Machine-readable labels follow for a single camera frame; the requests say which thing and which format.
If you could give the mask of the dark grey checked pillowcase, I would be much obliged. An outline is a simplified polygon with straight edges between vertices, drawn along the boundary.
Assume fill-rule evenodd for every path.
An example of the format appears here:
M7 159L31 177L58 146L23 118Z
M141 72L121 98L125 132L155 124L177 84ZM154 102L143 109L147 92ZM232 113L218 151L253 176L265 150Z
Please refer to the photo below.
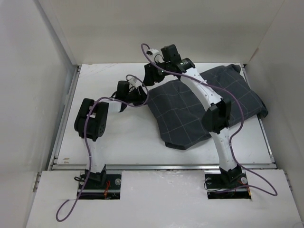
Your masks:
M224 99L231 99L232 93L239 104L232 101L229 124L234 126L252 116L266 117L268 110L262 99L250 89L241 67L230 64L218 66L200 75ZM211 138L203 128L201 119L205 110L194 93L180 80L172 80L149 91L147 105L155 117L160 137L165 146L186 150L195 144Z

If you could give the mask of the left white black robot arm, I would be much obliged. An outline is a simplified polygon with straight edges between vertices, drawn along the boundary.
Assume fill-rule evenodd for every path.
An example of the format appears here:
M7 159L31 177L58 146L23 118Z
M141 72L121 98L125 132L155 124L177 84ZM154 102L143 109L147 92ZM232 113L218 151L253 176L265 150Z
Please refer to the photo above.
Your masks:
M107 182L106 165L96 148L104 135L109 114L121 113L126 107L141 107L149 98L149 90L140 79L121 80L110 97L83 99L74 122L74 130L84 140L87 149L85 173L78 178L82 186L102 188Z

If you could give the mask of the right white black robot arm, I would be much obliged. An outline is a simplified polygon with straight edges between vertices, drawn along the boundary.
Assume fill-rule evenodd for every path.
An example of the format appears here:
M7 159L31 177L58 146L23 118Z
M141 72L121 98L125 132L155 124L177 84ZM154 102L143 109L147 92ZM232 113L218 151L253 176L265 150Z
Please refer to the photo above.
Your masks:
M181 59L174 44L156 50L142 43L141 50L149 61L145 78L150 84L160 82L168 75L176 76L201 102L205 109L202 125L210 133L219 157L221 188L228 190L236 187L244 174L233 152L233 137L229 135L231 101L216 93L217 87L209 85L200 76L190 59Z

